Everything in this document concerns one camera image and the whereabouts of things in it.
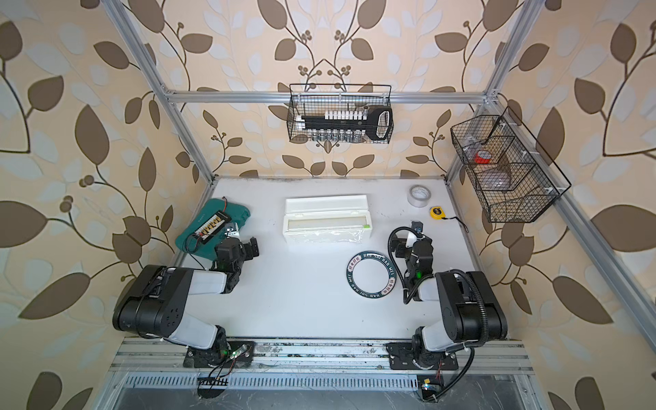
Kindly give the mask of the green rimmed white plate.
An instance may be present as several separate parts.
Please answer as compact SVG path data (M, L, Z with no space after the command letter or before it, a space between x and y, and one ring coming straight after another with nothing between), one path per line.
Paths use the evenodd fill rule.
M397 282L397 269L391 260L374 251L353 256L346 266L345 275L350 289L367 299L387 297Z

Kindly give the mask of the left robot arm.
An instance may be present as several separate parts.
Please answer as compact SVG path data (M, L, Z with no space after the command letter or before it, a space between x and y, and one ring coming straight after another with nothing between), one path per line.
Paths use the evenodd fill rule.
M230 344L223 327L186 312L190 296L232 293L244 263L258 257L260 250L254 237L248 242L228 237L215 246L215 254L209 270L146 266L119 298L112 319L114 329L186 347L184 366L188 368L252 362L255 343Z

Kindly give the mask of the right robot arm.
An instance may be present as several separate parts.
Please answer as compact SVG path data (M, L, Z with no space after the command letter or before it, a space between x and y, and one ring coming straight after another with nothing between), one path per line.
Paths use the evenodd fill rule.
M440 314L436 323L418 327L408 343L386 345L391 369L454 370L457 352L507 337L505 314L484 273L434 271L432 239L423 234L420 222L394 229L387 251L403 303L435 302Z

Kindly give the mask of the clear plastic wrap sheet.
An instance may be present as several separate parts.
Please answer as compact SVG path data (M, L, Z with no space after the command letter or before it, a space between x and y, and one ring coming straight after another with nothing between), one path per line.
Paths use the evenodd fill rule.
M370 225L283 232L283 236L288 244L359 244L369 239L371 234L372 229Z

